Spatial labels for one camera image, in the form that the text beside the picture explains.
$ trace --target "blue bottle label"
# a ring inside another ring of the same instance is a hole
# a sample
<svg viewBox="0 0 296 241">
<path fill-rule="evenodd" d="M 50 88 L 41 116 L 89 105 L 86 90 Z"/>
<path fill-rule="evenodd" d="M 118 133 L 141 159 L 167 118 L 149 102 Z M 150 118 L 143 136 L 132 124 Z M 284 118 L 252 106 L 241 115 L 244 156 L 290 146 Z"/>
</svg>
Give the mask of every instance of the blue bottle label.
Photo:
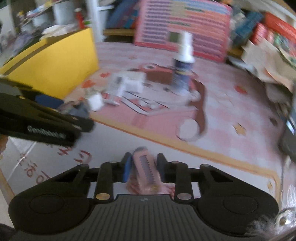
<svg viewBox="0 0 296 241">
<path fill-rule="evenodd" d="M 186 95 L 192 75 L 192 64 L 175 60 L 175 69 L 171 83 L 172 91 L 178 95 Z"/>
</svg>

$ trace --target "spray bottle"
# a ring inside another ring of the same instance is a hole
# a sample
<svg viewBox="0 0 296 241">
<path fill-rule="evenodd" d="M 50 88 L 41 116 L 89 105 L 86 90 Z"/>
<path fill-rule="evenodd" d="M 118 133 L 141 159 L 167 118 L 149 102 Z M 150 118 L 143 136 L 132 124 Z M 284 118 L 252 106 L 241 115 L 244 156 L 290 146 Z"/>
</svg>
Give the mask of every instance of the spray bottle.
<svg viewBox="0 0 296 241">
<path fill-rule="evenodd" d="M 177 95 L 186 95 L 189 91 L 191 69 L 195 62 L 193 57 L 192 35 L 183 31 L 179 35 L 179 50 L 174 58 L 174 71 L 171 91 Z"/>
</svg>

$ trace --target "cartoon desk mat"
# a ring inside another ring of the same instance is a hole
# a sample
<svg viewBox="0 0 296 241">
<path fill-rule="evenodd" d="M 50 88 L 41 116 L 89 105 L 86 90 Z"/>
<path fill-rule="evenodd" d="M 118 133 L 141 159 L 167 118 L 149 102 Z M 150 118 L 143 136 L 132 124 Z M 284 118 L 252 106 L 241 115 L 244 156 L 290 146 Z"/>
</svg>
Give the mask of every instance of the cartoon desk mat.
<svg viewBox="0 0 296 241">
<path fill-rule="evenodd" d="M 284 156 L 277 142 L 283 123 L 270 109 L 264 87 L 245 71 L 196 59 L 191 94 L 169 91 L 174 52 L 124 43 L 97 45 L 101 69 L 66 100 L 84 96 L 84 88 L 106 86 L 121 70 L 143 71 L 142 94 L 126 93 L 118 107 L 105 105 L 91 117 L 135 136 L 240 170 L 272 177 L 280 189 Z"/>
</svg>

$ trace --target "ribbed gray panel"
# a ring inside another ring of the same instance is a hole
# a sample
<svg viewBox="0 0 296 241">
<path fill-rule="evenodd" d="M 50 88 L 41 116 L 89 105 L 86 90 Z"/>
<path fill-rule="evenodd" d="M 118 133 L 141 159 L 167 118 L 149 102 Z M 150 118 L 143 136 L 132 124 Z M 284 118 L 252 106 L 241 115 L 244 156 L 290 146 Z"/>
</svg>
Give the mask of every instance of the ribbed gray panel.
<svg viewBox="0 0 296 241">
<path fill-rule="evenodd" d="M 190 205 L 169 195 L 119 195 L 97 205 L 89 218 L 62 234 L 38 236 L 18 232 L 11 241 L 261 241 L 230 237 L 206 226 Z"/>
</svg>

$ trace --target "white bottle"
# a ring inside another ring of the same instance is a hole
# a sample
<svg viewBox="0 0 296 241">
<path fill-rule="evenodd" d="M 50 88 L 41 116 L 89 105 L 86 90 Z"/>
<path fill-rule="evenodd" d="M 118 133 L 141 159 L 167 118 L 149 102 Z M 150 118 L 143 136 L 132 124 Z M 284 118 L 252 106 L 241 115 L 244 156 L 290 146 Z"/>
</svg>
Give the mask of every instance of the white bottle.
<svg viewBox="0 0 296 241">
<path fill-rule="evenodd" d="M 171 90 L 177 95 L 186 95 L 192 76 L 192 65 L 195 62 L 193 57 L 192 34 L 183 31 L 179 35 L 178 54 L 174 58 L 174 72 L 171 83 Z"/>
</svg>

